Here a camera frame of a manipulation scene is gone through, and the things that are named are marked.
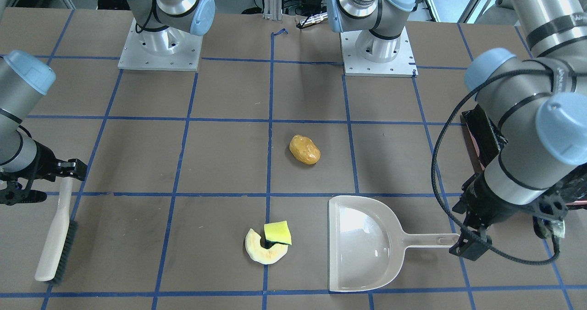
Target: blue tape line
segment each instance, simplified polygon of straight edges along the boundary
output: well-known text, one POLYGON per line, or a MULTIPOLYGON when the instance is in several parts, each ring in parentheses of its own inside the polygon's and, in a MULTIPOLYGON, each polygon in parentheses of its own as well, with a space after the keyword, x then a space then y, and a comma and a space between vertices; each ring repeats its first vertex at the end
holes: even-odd
POLYGON ((75 120, 102 120, 104 117, 86 115, 29 115, 27 118, 71 118, 75 120))
POLYGON ((283 33, 289 34, 288 30, 286 28, 281 28, 281 30, 279 30, 279 32, 276 32, 275 34, 271 34, 272 38, 274 38, 277 35, 281 35, 283 33))
POLYGON ((324 123, 324 124, 347 124, 341 120, 272 120, 273 123, 324 123))
POLYGON ((96 157, 96 152, 98 151, 98 145, 100 144, 100 140, 101 140, 102 134, 104 133, 104 128, 105 128, 106 122, 108 121, 107 118, 108 118, 108 115, 112 109, 112 104, 114 103, 116 93, 118 92, 120 80, 122 79, 122 73, 123 73, 123 70, 121 69, 118 72, 118 78, 116 78, 116 83, 114 85, 114 89, 112 90, 111 99, 108 102, 106 112, 104 113, 104 116, 102 117, 103 120, 102 120, 102 124, 100 125, 100 131, 98 132, 98 136, 96 137, 96 143, 94 143, 94 148, 92 149, 92 154, 90 155, 90 160, 88 161, 88 170, 86 172, 86 180, 84 180, 82 182, 82 185, 80 185, 80 187, 79 187, 78 196, 76 197, 75 203, 73 204, 73 210, 71 213, 71 220, 75 219, 75 214, 78 212, 78 207, 79 207, 80 200, 82 199, 83 190, 86 187, 86 182, 88 182, 88 177, 89 177, 91 169, 92 169, 92 164, 94 163, 94 158, 96 157))
MULTIPOLYGON (((543 239, 543 245, 544 245, 544 249, 547 253, 547 255, 550 257, 552 256, 552 252, 550 250, 550 248, 548 247, 548 243, 545 239, 543 239)), ((569 310, 574 310, 573 308, 573 304, 570 303, 570 298, 569 298, 569 294, 566 292, 566 286, 565 283, 562 281, 562 277, 560 276, 560 272, 558 271, 558 268, 556 267, 556 263, 552 262, 552 270, 554 270, 554 274, 556 276, 556 280, 558 281, 558 285, 562 291, 562 294, 565 297, 565 301, 566 301, 566 306, 569 308, 569 310)))
POLYGON ((522 44, 526 48, 526 52, 528 52, 528 55, 530 56, 531 59, 534 59, 534 56, 532 55, 532 51, 530 51, 530 48, 526 44, 526 41, 524 41, 524 38, 522 37, 520 30, 518 29, 518 27, 514 27, 514 29, 515 29, 515 32, 518 33, 518 37, 520 38, 520 41, 522 41, 522 44))
MULTIPOLYGON (((287 30, 283 28, 277 35, 287 33, 287 30)), ((269 128, 268 128, 268 141, 267 141, 267 195, 266 195, 266 206, 265 206, 265 223, 270 222, 271 218, 271 147, 273 137, 273 73, 275 71, 275 36, 276 34, 271 33, 271 66, 269 74, 269 128)), ((263 266, 263 299, 261 302, 262 310, 267 310, 267 289, 269 281, 269 266, 265 264, 263 266)))
POLYGON ((49 57, 49 60, 47 61, 47 66, 51 65, 51 61, 53 60, 53 57, 55 57, 55 53, 57 52, 57 48, 61 44, 61 40, 63 40, 63 35, 65 35, 65 31, 67 30, 67 27, 69 26, 69 22, 71 22, 71 20, 72 20, 74 12, 75 12, 75 10, 72 10, 71 12, 69 12, 69 17, 67 17, 67 21, 65 21, 65 26, 63 26, 63 30, 61 30, 61 34, 59 34, 59 38, 57 39, 57 43, 55 43, 55 47, 53 47, 53 51, 51 51, 51 55, 49 57))
POLYGON ((97 61, 117 61, 120 57, 90 57, 85 55, 55 55, 53 59, 86 59, 97 61))
POLYGON ((212 58, 212 57, 204 57, 202 58, 203 61, 244 61, 244 62, 267 62, 270 63, 271 60, 268 59, 239 59, 239 58, 212 58))
MULTIPOLYGON (((101 120, 103 116, 83 116, 83 115, 29 115, 27 118, 62 118, 72 120, 101 120)), ((156 117, 156 116, 108 116, 107 120, 147 120, 147 121, 197 121, 197 122, 247 122, 247 123, 266 123, 270 120, 263 118, 211 118, 211 117, 156 117)), ((348 124, 348 121, 341 120, 271 120, 273 123, 323 123, 323 124, 348 124)), ((414 126, 423 125, 422 122, 410 121, 350 121, 350 124, 407 124, 414 126)), ((444 122, 427 122, 430 126, 444 126, 444 122)), ((460 122, 453 122, 451 126, 466 126, 460 122)))
MULTIPOLYGON (((59 192, 45 192, 47 195, 57 196, 59 192)), ((254 197, 264 198, 267 193, 181 193, 181 192, 73 192, 72 195, 81 195, 83 197, 100 197, 102 195, 113 195, 115 197, 185 197, 185 198, 239 198, 254 197)), ((361 195, 362 197, 382 197, 382 198, 434 198, 433 193, 269 193, 271 197, 335 197, 336 195, 361 195)), ((445 193, 447 197, 459 197, 461 193, 445 193)))
POLYGON ((240 62, 264 62, 264 63, 291 63, 291 64, 331 64, 336 66, 343 66, 344 64, 336 61, 280 61, 271 59, 241 59, 241 58, 214 58, 203 57, 204 61, 240 61, 240 62))
POLYGON ((344 63, 335 61, 274 61, 275 63, 291 63, 291 64, 331 64, 334 66, 344 66, 344 63))
POLYGON ((262 294, 263 291, 180 291, 159 292, 159 297, 248 297, 262 294))
POLYGON ((461 25, 457 23, 457 27, 459 27, 459 32, 461 32, 461 38, 463 38, 463 43, 465 43, 465 47, 467 48, 467 53, 469 54, 469 58, 473 61, 473 55, 471 54, 471 50, 469 49, 469 44, 467 43, 467 39, 465 38, 465 34, 463 33, 463 29, 461 25))
POLYGON ((209 118, 209 117, 191 117, 190 121, 199 122, 269 122, 264 118, 209 118))
POLYGON ((161 258, 159 260, 159 270, 157 272, 157 281, 155 282, 155 296, 153 296, 153 304, 151 304, 151 310, 157 309, 157 301, 158 301, 158 294, 161 288, 161 280, 163 279, 163 270, 165 266, 165 259, 167 257, 167 246, 169 244, 169 235, 172 232, 172 220, 173 220, 173 210, 176 203, 176 196, 177 196, 177 188, 180 182, 180 174, 182 172, 182 164, 183 164, 183 155, 185 153, 185 143, 187 142, 187 136, 189 133, 189 117, 191 116, 191 110, 194 105, 194 98, 195 98, 195 91, 198 84, 198 74, 197 72, 194 75, 194 82, 191 89, 191 96, 189 98, 189 105, 187 109, 187 114, 185 116, 185 127, 184 133, 182 137, 182 151, 180 152, 180 156, 177 160, 177 168, 176 168, 176 176, 173 182, 173 196, 169 204, 169 214, 167 216, 167 227, 165 228, 165 237, 163 239, 163 247, 161 248, 161 258))
POLYGON ((373 293, 369 293, 369 310, 375 310, 375 302, 373 301, 373 293))
POLYGON ((45 293, 0 293, 0 298, 44 298, 45 293))
POLYGON ((565 285, 566 289, 587 289, 587 285, 565 285))
MULTIPOLYGON (((415 82, 415 76, 411 78, 412 84, 414 86, 414 91, 415 91, 415 97, 418 101, 418 107, 420 109, 420 114, 422 117, 422 122, 424 122, 424 131, 426 132, 426 138, 428 139, 428 146, 430 146, 430 153, 434 152, 434 145, 432 144, 432 138, 430 137, 430 131, 428 130, 428 124, 426 122, 426 115, 424 114, 424 107, 422 106, 422 101, 420 99, 420 93, 418 91, 418 85, 415 82)), ((446 192, 444 191, 444 185, 442 182, 442 176, 440 175, 440 168, 438 166, 436 166, 436 175, 438 177, 438 185, 440 186, 440 193, 442 194, 443 200, 444 200, 444 205, 449 208, 449 200, 446 197, 446 192)), ((456 232, 454 223, 451 219, 449 219, 449 223, 450 223, 450 228, 451 231, 453 231, 453 233, 456 232)), ((476 306, 475 306, 475 300, 473 298, 473 294, 471 291, 471 284, 469 282, 469 277, 467 274, 467 268, 465 267, 465 263, 463 261, 463 258, 459 258, 459 262, 461 265, 461 270, 463 271, 463 279, 465 282, 465 287, 467 288, 467 294, 469 297, 469 302, 471 304, 471 310, 476 310, 476 306)))
MULTIPOLYGON (((587 285, 567 285, 567 289, 584 290, 587 285)), ((479 286, 471 287, 473 292, 499 291, 551 291, 560 290, 560 285, 519 285, 519 286, 479 286)), ((352 292, 353 294, 390 294, 390 293, 462 293, 466 287, 436 288, 380 288, 372 291, 352 292)), ((279 291, 167 291, 159 292, 159 297, 210 297, 210 296, 261 296, 267 295, 324 295, 350 294, 331 292, 328 289, 287 289, 279 291)), ((47 293, 0 293, 0 298, 41 298, 47 293)), ((87 298, 87 297, 153 297, 155 292, 56 292, 50 298, 87 298)))
POLYGON ((466 67, 443 67, 443 66, 417 66, 422 69, 449 69, 449 70, 467 70, 466 67))
POLYGON ((53 291, 53 285, 49 285, 47 287, 47 291, 44 294, 43 303, 40 305, 40 310, 47 310, 47 304, 49 303, 49 297, 51 296, 51 292, 53 291))
POLYGON ((185 121, 185 117, 109 116, 109 120, 185 121))
POLYGON ((153 292, 58 292, 51 293, 51 298, 130 298, 153 297, 153 292))
POLYGON ((350 145, 350 162, 353 166, 353 179, 354 179, 354 192, 359 193, 359 177, 357 175, 357 162, 354 156, 354 141, 353 141, 353 129, 350 123, 350 107, 349 107, 349 94, 346 89, 346 77, 342 74, 342 90, 344 93, 344 108, 346 109, 346 123, 349 130, 349 145, 350 145))

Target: dustpan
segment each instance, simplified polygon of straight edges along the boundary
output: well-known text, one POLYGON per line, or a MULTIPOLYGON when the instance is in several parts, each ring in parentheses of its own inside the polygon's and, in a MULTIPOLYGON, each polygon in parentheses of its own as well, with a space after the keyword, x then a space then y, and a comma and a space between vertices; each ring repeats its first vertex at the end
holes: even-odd
POLYGON ((340 195, 328 202, 329 289, 369 291, 392 282, 405 250, 449 248, 455 233, 405 233, 396 214, 375 199, 340 195))

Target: sponge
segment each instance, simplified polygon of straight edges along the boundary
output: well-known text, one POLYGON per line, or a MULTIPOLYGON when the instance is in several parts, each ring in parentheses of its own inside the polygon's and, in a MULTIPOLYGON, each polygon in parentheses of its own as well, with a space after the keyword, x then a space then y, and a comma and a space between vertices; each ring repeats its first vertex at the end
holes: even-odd
POLYGON ((273 244, 292 244, 292 235, 289 233, 288 222, 275 222, 265 224, 265 239, 273 244))

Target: dustpan handle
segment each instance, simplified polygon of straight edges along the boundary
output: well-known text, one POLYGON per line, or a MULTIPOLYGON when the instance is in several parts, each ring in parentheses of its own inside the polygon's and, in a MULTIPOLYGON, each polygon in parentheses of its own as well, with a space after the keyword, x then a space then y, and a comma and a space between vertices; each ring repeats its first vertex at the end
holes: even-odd
POLYGON ((408 234, 403 238, 406 248, 449 248, 459 240, 456 233, 408 234))

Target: brush bristles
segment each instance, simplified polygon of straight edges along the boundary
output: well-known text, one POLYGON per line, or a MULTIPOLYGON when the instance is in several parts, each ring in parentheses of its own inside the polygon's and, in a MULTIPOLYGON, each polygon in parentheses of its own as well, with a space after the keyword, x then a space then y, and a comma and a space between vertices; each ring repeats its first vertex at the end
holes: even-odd
POLYGON ((67 266, 67 258, 69 257, 69 253, 71 253, 73 239, 75 238, 75 233, 77 230, 78 223, 75 221, 69 221, 69 228, 67 229, 67 236, 65 236, 65 244, 63 245, 63 251, 61 252, 59 265, 57 266, 57 271, 55 272, 55 278, 46 281, 46 283, 49 285, 59 285, 59 283, 63 281, 65 267, 67 266))

